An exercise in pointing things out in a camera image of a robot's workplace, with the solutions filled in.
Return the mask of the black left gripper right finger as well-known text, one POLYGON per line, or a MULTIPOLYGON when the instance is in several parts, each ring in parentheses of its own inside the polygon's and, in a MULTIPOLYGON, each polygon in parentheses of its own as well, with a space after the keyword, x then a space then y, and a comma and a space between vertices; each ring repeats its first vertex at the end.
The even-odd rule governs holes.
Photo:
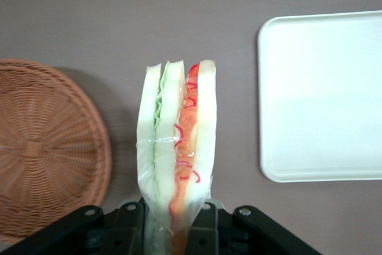
POLYGON ((187 254, 319 254, 259 209, 243 205, 228 213, 206 202, 189 228, 187 254))

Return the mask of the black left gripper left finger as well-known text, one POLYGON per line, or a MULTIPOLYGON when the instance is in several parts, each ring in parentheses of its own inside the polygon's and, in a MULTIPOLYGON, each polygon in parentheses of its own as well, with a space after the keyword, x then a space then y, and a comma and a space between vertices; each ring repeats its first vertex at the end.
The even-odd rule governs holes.
POLYGON ((145 206, 128 202, 111 213, 86 205, 1 254, 143 254, 145 206))

